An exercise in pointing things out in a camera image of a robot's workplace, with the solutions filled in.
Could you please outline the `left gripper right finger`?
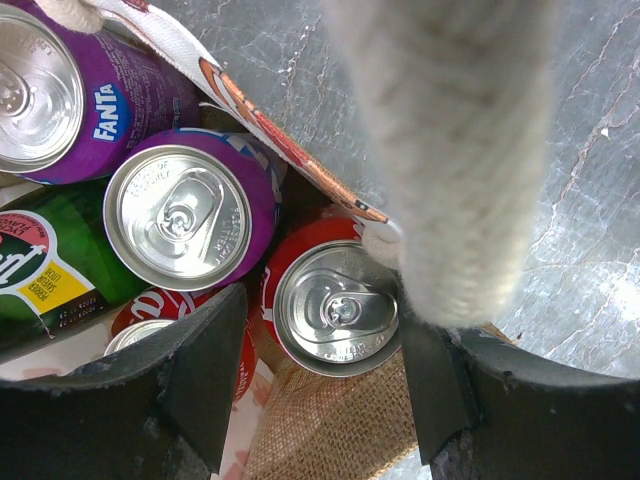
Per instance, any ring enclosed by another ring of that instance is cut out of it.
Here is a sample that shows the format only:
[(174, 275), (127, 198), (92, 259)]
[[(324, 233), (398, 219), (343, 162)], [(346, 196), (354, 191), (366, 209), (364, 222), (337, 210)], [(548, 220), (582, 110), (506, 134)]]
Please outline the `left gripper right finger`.
[(400, 321), (421, 460), (437, 479), (639, 475), (639, 276), (531, 275), (484, 328)]

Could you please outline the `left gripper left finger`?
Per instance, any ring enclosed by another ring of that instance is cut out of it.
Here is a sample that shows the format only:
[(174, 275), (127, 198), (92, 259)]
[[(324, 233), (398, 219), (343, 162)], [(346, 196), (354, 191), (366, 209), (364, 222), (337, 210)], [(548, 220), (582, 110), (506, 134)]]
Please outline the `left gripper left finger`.
[(66, 376), (1, 385), (5, 479), (207, 479), (221, 466), (248, 313), (232, 284)]

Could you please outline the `red cola can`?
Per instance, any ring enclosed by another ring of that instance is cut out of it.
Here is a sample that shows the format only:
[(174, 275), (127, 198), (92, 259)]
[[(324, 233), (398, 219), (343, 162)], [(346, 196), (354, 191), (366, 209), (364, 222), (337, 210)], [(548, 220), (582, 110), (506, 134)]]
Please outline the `red cola can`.
[(260, 313), (298, 365), (346, 378), (383, 365), (400, 348), (399, 279), (362, 244), (362, 226), (324, 216), (294, 228), (267, 261)]
[[(134, 332), (142, 334), (151, 329), (152, 322), (181, 319), (187, 314), (193, 313), (221, 290), (221, 287), (210, 287), (192, 292), (178, 292), (160, 287), (145, 290), (126, 304), (116, 315), (111, 326), (112, 340), (105, 354), (109, 355), (131, 343), (130, 340), (121, 340), (122, 331), (130, 334)], [(246, 321), (233, 404), (236, 404), (248, 392), (256, 371), (257, 361), (255, 344), (249, 331), (249, 321)]]

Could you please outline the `green glass bottle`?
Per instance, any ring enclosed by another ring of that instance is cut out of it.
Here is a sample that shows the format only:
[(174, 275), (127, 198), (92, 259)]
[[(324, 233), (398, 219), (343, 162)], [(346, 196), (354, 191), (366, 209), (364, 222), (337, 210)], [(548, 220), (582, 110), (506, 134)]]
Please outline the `green glass bottle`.
[(107, 180), (45, 186), (1, 209), (1, 358), (68, 337), (148, 288), (107, 238)]

